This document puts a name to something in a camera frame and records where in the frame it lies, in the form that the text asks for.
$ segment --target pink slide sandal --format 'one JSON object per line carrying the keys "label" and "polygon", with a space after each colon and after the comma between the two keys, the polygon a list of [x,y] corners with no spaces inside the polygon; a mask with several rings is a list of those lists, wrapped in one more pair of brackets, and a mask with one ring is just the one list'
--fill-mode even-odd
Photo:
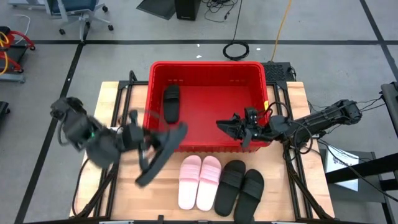
{"label": "pink slide sandal", "polygon": [[195,205],[197,196],[201,159],[192,155],[182,161],[180,169],[180,186],[178,188],[178,205],[189,210]]}
{"label": "pink slide sandal", "polygon": [[209,211],[216,197],[221,175],[221,164],[214,156],[206,156],[201,165],[197,207]]}

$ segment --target electrical cable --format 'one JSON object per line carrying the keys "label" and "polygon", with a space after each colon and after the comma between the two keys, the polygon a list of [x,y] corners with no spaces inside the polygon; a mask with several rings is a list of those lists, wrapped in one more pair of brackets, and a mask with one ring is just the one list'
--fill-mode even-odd
{"label": "electrical cable", "polygon": [[[367,111],[367,110],[364,110],[365,108],[367,108],[367,107],[373,105],[376,101],[378,101],[378,100],[380,100],[380,99],[381,99],[381,97],[376,98],[376,99],[372,99],[372,100],[368,100],[368,101],[359,101],[359,102],[357,102],[357,104],[359,104],[359,103],[369,103],[369,102],[372,102],[372,101],[373,101],[370,105],[367,105],[367,106],[365,106],[364,108],[360,109],[360,111],[363,112],[363,111]],[[309,100],[307,100],[307,103],[308,103],[308,105],[309,105],[309,107],[310,107],[310,113],[311,113],[313,110],[314,110],[315,112],[318,112],[318,111],[314,108],[315,106],[318,107],[318,108],[327,108],[327,107],[328,107],[328,106],[318,106],[318,105],[314,105],[314,104],[312,104]],[[378,108],[378,107],[380,107],[380,106],[382,106],[382,105],[379,105],[379,106],[370,108],[370,109],[368,109],[368,110],[373,110],[373,109]],[[328,131],[326,134],[332,133],[336,128],[339,128],[341,125],[342,125],[342,124],[339,124],[338,126],[334,127],[332,130]]]}
{"label": "electrical cable", "polygon": [[279,26],[278,35],[276,36],[275,45],[274,45],[274,51],[273,51],[272,57],[271,57],[271,62],[274,61],[274,56],[275,56],[275,53],[276,53],[276,48],[277,48],[277,46],[278,46],[278,41],[279,41],[280,32],[281,32],[281,30],[282,30],[282,27],[284,26],[285,19],[286,19],[286,15],[287,15],[287,13],[288,13],[288,11],[289,11],[291,5],[292,5],[292,0],[289,0],[289,3],[288,3],[287,8],[286,8],[286,10],[285,10],[285,14],[284,14],[284,16],[283,16],[283,18],[282,18],[282,22],[280,23],[280,26]]}
{"label": "electrical cable", "polygon": [[[161,123],[164,124],[164,126],[167,128],[167,130],[170,129],[170,126],[167,124],[166,120],[163,119],[161,117],[160,114],[156,113],[155,111],[151,111],[151,110],[145,110],[142,108],[133,108],[132,110],[138,110],[144,113],[148,113],[149,115],[159,119],[159,121]],[[65,142],[61,141],[61,128],[64,124],[64,120],[61,122],[60,126],[58,127],[58,142],[60,144],[66,144]],[[121,117],[118,118],[118,123],[120,124],[121,121]],[[166,139],[168,139],[170,136],[170,133],[167,133]],[[149,152],[146,157],[150,157],[153,156],[156,152],[152,151]],[[76,209],[75,209],[75,200],[76,200],[76,195],[78,192],[78,188],[79,188],[79,184],[80,184],[80,179],[81,179],[81,174],[83,173],[83,170],[87,164],[87,162],[89,161],[89,159],[86,159],[83,163],[83,165],[80,168],[79,174],[78,174],[78,179],[77,179],[77,183],[76,183],[76,187],[75,187],[75,193],[73,195],[73,199],[72,199],[72,212],[73,215],[75,217],[88,217],[88,215],[91,213],[92,209],[94,209],[97,201],[101,198],[101,196],[103,195],[103,192],[106,190],[106,188],[108,187],[108,184],[111,182],[111,180],[114,178],[115,173],[116,173],[116,168],[119,166],[118,164],[113,164],[111,170],[109,171],[108,175],[104,178],[103,182],[98,186],[97,191],[94,193],[94,195],[92,196],[91,200],[86,204],[86,206],[84,207],[84,209],[80,212],[77,213]],[[138,161],[134,160],[134,161],[127,161],[128,164],[137,164]]]}
{"label": "electrical cable", "polygon": [[[204,0],[202,0],[203,3],[206,4],[206,7],[208,8],[208,10],[205,12],[205,19],[211,22],[225,22],[225,20],[228,18],[229,13],[231,12],[231,10],[235,7],[236,3],[238,3],[237,1],[232,1],[232,0],[208,0],[207,2],[205,2]],[[223,21],[217,21],[214,19],[209,19],[207,18],[207,13],[211,12],[213,14],[217,13],[221,8],[223,8],[224,6],[231,6],[231,8],[228,10],[228,12],[225,14],[224,16],[224,20]]]}
{"label": "electrical cable", "polygon": [[[248,44],[248,43],[243,42],[243,41],[235,41],[236,31],[237,31],[237,29],[238,29],[239,17],[240,17],[240,15],[241,15],[242,2],[243,2],[243,0],[241,0],[241,4],[240,4],[240,6],[239,6],[238,19],[236,20],[234,37],[232,38],[231,43],[227,44],[227,45],[224,47],[224,49],[223,49],[223,55],[224,55],[226,58],[228,58],[228,59],[230,59],[230,60],[234,60],[234,61],[238,61],[238,60],[244,59],[245,57],[247,57],[247,56],[249,55],[249,52],[250,52],[249,44]],[[229,56],[229,55],[226,53],[226,49],[227,49],[229,46],[234,45],[234,44],[242,45],[242,46],[246,49],[245,53],[242,54],[242,55],[240,55],[240,56],[236,56],[236,57]]]}
{"label": "electrical cable", "polygon": [[[25,17],[25,18],[28,19],[27,26],[26,26],[26,30],[25,30],[25,33],[24,33],[24,35],[27,35],[27,33],[29,32],[29,27],[30,27],[30,17],[27,16],[27,15],[23,15],[23,14],[15,14],[15,15],[13,15],[13,16],[22,16],[22,17]],[[23,39],[24,39],[24,38],[21,37],[15,44],[19,44]]]}
{"label": "electrical cable", "polygon": [[276,104],[282,105],[282,106],[286,109],[286,112],[287,112],[287,119],[292,119],[292,115],[290,114],[289,108],[287,107],[287,105],[286,105],[285,103],[283,103],[283,102],[278,102],[278,101],[272,102],[270,105],[268,105],[268,108],[267,108],[266,110],[259,111],[259,114],[267,114],[269,111],[271,111],[271,114],[268,115],[268,116],[271,116],[272,113],[274,112],[274,111],[271,109],[271,107],[274,106],[274,105],[276,105]]}
{"label": "electrical cable", "polygon": [[292,72],[292,75],[293,75],[293,77],[294,77],[294,81],[297,82],[297,73],[296,73],[296,69],[294,69],[293,66],[290,66],[290,67],[287,69],[287,72]]}
{"label": "electrical cable", "polygon": [[[8,40],[7,36],[3,32],[0,32],[0,47],[1,48],[5,48],[6,44],[9,44],[9,40]],[[6,61],[6,63],[5,63],[3,71],[0,72],[0,75],[4,74],[7,71],[7,69],[8,69],[8,55],[7,55],[6,51],[4,51],[4,60]]]}
{"label": "electrical cable", "polygon": [[70,144],[70,142],[68,142],[68,141],[67,142],[62,142],[62,139],[61,139],[61,130],[62,130],[62,127],[63,127],[64,124],[65,124],[65,119],[63,119],[61,121],[60,125],[58,125],[58,128],[57,128],[57,139],[58,139],[59,145],[61,145],[61,146],[67,146],[67,145]]}
{"label": "electrical cable", "polygon": [[365,112],[365,111],[373,110],[373,109],[379,108],[379,107],[381,107],[381,106],[384,106],[384,105],[386,105],[386,104],[385,104],[385,103],[383,103],[383,104],[381,104],[381,105],[379,105],[379,106],[374,106],[374,107],[372,107],[372,108],[369,108],[369,109],[366,109],[366,110],[362,109],[362,110],[361,110],[361,112]]}
{"label": "electrical cable", "polygon": [[86,159],[86,160],[84,161],[83,165],[81,165],[79,174],[78,174],[78,176],[77,176],[77,183],[76,183],[76,187],[75,187],[75,193],[73,194],[73,199],[72,199],[72,212],[73,212],[73,215],[74,215],[74,216],[77,216],[77,212],[76,212],[76,209],[75,209],[75,200],[76,200],[77,192],[78,192],[78,190],[79,190],[80,177],[81,177],[81,174],[83,173],[83,169],[85,168],[85,166],[86,166],[86,164],[87,164],[88,161],[89,161],[89,159]]}
{"label": "electrical cable", "polygon": [[[326,142],[325,140],[323,140],[323,139],[318,139],[318,143],[319,143],[319,144],[322,144],[322,145],[324,145],[324,146],[326,146],[326,147],[332,146],[331,144],[327,143],[327,142]],[[344,156],[349,157],[350,159],[359,159],[359,160],[362,161],[362,162],[369,162],[369,161],[371,161],[370,158],[359,158],[359,157],[354,157],[354,156],[351,156],[351,155],[347,154],[345,151],[343,151],[343,150],[341,150],[341,149],[338,149],[338,148],[335,147],[335,146],[332,146],[332,147],[335,148],[335,150],[338,151],[340,154],[343,154]]]}
{"label": "electrical cable", "polygon": [[[283,157],[283,159],[284,159],[285,161],[287,161],[287,162],[292,162],[292,161],[298,156],[298,154],[304,155],[304,154],[307,154],[307,153],[309,153],[310,151],[313,150],[313,149],[312,149],[312,146],[313,146],[313,139],[312,139],[312,133],[311,133],[311,131],[310,131],[306,126],[304,126],[303,124],[300,124],[300,123],[298,123],[298,122],[296,122],[296,121],[289,121],[289,122],[299,125],[299,127],[294,131],[293,142],[290,140],[290,143],[293,144],[293,146],[294,146],[294,147],[292,146],[292,147],[293,147],[292,149],[294,150],[294,156],[293,156],[293,158],[291,158],[291,159],[289,159],[289,160],[286,158],[286,154],[289,153],[288,150],[284,151],[284,153],[282,154],[282,157]],[[307,150],[306,150],[305,152],[302,152],[302,151],[299,149],[299,147],[297,146],[297,142],[296,142],[297,133],[298,133],[298,131],[299,131],[300,128],[305,129],[305,130],[307,131],[307,133],[309,134],[309,136],[310,136],[310,145],[309,145],[309,147],[305,147],[305,148],[307,148]]]}
{"label": "electrical cable", "polygon": [[316,153],[317,153],[319,156],[322,156],[322,155],[321,155],[321,153],[320,153],[320,152],[318,152],[318,151],[316,151],[315,149],[310,149],[310,151],[312,151],[312,152],[316,152]]}
{"label": "electrical cable", "polygon": [[370,181],[366,180],[365,177],[363,177],[359,172],[357,172],[354,168],[352,168],[350,165],[348,165],[346,162],[342,161],[340,158],[336,157],[332,151],[329,149],[329,147],[326,147],[327,150],[330,152],[330,154],[336,158],[337,160],[339,160],[341,163],[343,163],[347,168],[349,168],[355,175],[357,175],[360,179],[362,179],[363,181],[365,181],[366,183],[368,183],[370,186],[372,186],[374,189],[376,189],[378,192],[382,193],[384,196],[390,198],[391,200],[398,202],[398,199],[383,192],[382,190],[380,190],[378,187],[376,187],[375,185],[373,185],[372,183],[370,183]]}

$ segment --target yellow cable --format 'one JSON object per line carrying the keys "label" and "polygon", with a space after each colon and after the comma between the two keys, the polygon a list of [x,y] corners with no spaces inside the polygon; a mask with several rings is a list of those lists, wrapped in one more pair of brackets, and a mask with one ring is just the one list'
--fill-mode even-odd
{"label": "yellow cable", "polygon": [[276,47],[278,46],[278,40],[279,40],[279,36],[280,36],[280,31],[282,30],[282,27],[284,26],[284,22],[285,22],[285,19],[286,19],[286,15],[287,15],[287,12],[288,12],[289,9],[290,9],[290,5],[291,5],[291,4],[292,4],[292,0],[289,0],[289,4],[287,5],[287,8],[286,8],[284,17],[283,17],[282,22],[280,23],[280,26],[279,26],[278,35],[276,36],[275,46],[274,46],[274,52],[272,53],[271,62],[274,61],[274,56],[275,56],[275,52],[276,52]]}
{"label": "yellow cable", "polygon": [[[1,46],[1,47],[4,47],[4,44],[8,44],[9,41],[8,41],[7,36],[6,36],[3,32],[0,32],[0,34],[1,34],[1,35],[4,37],[4,39],[6,40],[6,41],[4,42],[4,41],[2,41],[2,40],[0,39],[0,46]],[[6,60],[6,66],[4,67],[4,70],[3,70],[2,72],[0,72],[0,75],[4,74],[4,73],[7,71],[7,69],[8,69],[8,56],[7,56],[7,53],[6,53],[6,52],[4,52],[4,59]]]}

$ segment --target black box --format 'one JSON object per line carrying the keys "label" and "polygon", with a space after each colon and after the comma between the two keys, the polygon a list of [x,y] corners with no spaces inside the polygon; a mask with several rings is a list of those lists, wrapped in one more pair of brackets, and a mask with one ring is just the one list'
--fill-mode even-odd
{"label": "black box", "polygon": [[178,19],[194,21],[197,18],[201,0],[174,0]]}

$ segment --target red plastic bin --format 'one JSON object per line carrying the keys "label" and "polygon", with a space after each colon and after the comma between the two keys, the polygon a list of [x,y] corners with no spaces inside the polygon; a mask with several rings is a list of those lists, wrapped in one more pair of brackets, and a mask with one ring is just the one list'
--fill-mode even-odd
{"label": "red plastic bin", "polygon": [[[235,141],[217,128],[216,120],[244,116],[245,107],[264,109],[268,101],[263,66],[258,62],[156,62],[150,69],[146,109],[163,117],[163,92],[171,84],[180,86],[180,119],[188,133],[176,151],[243,152]],[[259,124],[266,124],[262,118]],[[144,126],[163,130],[163,124],[145,114]],[[253,152],[264,142],[251,142]]]}

